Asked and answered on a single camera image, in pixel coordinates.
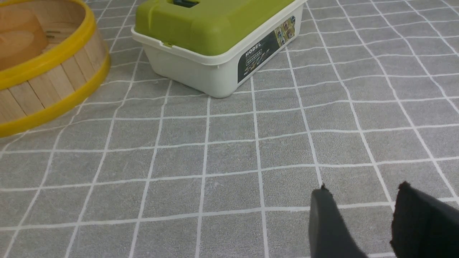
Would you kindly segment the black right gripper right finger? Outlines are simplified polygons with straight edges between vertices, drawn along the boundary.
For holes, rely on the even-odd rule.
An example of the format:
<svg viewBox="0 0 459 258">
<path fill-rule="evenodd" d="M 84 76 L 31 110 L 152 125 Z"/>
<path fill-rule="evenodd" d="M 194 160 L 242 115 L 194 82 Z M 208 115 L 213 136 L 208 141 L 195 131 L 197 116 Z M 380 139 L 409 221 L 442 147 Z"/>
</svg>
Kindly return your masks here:
<svg viewBox="0 0 459 258">
<path fill-rule="evenodd" d="M 398 187 L 390 245 L 398 258 L 457 258 L 458 210 L 404 181 Z"/>
</svg>

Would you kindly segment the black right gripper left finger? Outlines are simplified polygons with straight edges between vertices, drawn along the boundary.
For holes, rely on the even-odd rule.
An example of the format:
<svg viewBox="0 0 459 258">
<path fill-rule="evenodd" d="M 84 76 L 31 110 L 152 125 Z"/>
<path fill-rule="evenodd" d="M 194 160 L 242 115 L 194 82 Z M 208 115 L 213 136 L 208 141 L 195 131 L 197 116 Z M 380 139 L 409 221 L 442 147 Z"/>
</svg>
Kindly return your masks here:
<svg viewBox="0 0 459 258">
<path fill-rule="evenodd" d="M 311 193 L 309 246 L 312 258 L 367 258 L 346 227 L 324 184 Z"/>
</svg>

